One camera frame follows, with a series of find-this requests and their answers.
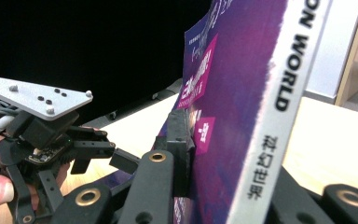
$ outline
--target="book spine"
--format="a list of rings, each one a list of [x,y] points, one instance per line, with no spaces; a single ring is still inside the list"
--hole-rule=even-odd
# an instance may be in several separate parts
[[[227,223],[264,223],[331,1],[290,0]]]

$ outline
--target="wire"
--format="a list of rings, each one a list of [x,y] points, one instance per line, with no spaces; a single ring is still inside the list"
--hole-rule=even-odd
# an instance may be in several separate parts
[[[4,101],[0,101],[0,114],[10,115],[15,117],[16,115],[19,114],[19,110],[14,105],[10,105]]]

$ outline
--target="screw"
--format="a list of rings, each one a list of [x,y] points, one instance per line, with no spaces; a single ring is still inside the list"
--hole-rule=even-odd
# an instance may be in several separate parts
[[[92,92],[91,91],[86,91],[86,96],[87,97],[92,97]]]
[[[48,105],[48,107],[46,108],[46,112],[50,115],[54,114],[54,106]]]
[[[10,91],[19,91],[19,87],[17,85],[11,85],[8,89]]]

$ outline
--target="book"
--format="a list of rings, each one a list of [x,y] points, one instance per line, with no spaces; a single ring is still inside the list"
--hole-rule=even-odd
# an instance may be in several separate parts
[[[173,109],[188,110],[196,152],[173,223],[265,221],[329,8],[318,0],[214,0],[185,33]]]

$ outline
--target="mounting plate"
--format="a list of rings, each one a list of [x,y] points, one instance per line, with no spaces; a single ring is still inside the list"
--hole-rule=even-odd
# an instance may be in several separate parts
[[[92,94],[0,77],[0,100],[41,119],[55,120],[91,102]]]

